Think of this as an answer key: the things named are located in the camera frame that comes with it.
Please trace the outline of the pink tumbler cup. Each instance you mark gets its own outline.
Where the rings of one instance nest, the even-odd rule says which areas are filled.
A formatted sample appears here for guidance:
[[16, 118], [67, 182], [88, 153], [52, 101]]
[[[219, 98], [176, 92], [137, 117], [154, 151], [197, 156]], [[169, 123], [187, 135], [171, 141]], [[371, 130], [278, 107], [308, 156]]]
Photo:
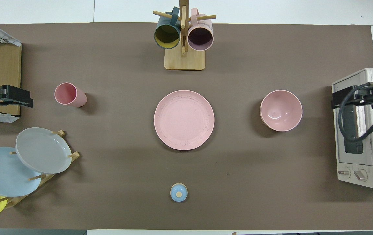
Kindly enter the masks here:
[[61, 105], [72, 107], [82, 107], [88, 101], [85, 92], [70, 82], [63, 82], [58, 85], [55, 89], [54, 97]]

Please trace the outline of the pink bowl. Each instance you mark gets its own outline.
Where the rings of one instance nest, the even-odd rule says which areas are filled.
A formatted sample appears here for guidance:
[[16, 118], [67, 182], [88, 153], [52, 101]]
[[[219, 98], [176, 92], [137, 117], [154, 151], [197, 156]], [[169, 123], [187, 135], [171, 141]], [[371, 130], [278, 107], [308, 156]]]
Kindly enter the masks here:
[[286, 90], [268, 93], [259, 109], [262, 122], [272, 130], [286, 132], [299, 125], [303, 107], [299, 98]]

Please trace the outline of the light blue plate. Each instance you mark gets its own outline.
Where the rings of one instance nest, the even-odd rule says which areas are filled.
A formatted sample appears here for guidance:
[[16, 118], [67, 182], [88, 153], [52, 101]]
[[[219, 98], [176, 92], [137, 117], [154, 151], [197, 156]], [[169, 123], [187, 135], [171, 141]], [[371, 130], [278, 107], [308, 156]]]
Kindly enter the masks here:
[[25, 166], [14, 152], [15, 148], [0, 147], [0, 196], [20, 197], [34, 192], [41, 183], [41, 173]]

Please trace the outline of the brown table mat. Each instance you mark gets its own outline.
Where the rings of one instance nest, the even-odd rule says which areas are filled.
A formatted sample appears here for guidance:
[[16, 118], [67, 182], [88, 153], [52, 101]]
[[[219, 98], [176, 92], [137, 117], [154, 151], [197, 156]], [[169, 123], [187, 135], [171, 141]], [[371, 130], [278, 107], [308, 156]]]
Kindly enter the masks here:
[[[337, 178], [331, 84], [373, 67], [370, 26], [215, 24], [203, 71], [167, 71], [155, 23], [10, 24], [33, 108], [0, 123], [0, 146], [29, 127], [66, 131], [80, 158], [16, 206], [0, 228], [373, 230], [373, 189]], [[61, 105], [70, 82], [87, 96]], [[215, 115], [210, 138], [179, 151], [154, 129], [168, 94], [190, 90]], [[261, 120], [263, 98], [302, 103], [294, 129]], [[175, 183], [188, 197], [170, 198]]]

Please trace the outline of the pale pink mug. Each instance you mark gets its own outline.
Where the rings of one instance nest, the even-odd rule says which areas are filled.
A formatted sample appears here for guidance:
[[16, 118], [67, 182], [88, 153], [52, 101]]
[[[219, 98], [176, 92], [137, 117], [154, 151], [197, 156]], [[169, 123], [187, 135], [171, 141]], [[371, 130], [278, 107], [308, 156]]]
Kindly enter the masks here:
[[196, 51], [208, 50], [213, 45], [213, 25], [211, 19], [198, 20], [200, 14], [197, 8], [191, 9], [191, 21], [188, 26], [188, 46]]

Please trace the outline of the dark teal mug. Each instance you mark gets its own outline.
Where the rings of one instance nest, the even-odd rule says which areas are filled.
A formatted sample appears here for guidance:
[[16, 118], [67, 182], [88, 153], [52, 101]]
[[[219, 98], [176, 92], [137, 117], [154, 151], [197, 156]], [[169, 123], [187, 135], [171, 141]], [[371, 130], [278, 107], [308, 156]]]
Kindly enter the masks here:
[[166, 12], [170, 17], [160, 16], [154, 31], [154, 40], [163, 49], [173, 49], [180, 42], [181, 23], [178, 20], [180, 9], [174, 7], [172, 12]]

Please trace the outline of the pink speckled plate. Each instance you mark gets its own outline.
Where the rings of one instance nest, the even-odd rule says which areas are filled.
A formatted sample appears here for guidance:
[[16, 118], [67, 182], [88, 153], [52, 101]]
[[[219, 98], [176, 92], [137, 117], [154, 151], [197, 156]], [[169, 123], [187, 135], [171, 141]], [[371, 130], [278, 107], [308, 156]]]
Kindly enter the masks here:
[[205, 97], [190, 90], [178, 90], [158, 103], [153, 122], [157, 136], [165, 145], [190, 151], [210, 138], [215, 115]]

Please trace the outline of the wooden mug tree stand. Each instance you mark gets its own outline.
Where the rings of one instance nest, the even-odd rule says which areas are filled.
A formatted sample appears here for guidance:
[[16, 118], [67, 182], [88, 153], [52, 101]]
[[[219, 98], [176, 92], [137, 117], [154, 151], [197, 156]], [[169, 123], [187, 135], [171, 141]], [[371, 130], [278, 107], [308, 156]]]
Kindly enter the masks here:
[[[191, 9], [189, 0], [179, 0], [179, 17], [181, 23], [180, 42], [173, 49], [164, 49], [164, 68], [166, 70], [177, 71], [202, 71], [206, 66], [206, 51], [196, 51], [188, 46], [187, 34], [188, 26], [191, 21]], [[166, 12], [154, 11], [154, 15], [169, 18]], [[215, 19], [216, 15], [206, 15], [198, 17], [198, 20]]]

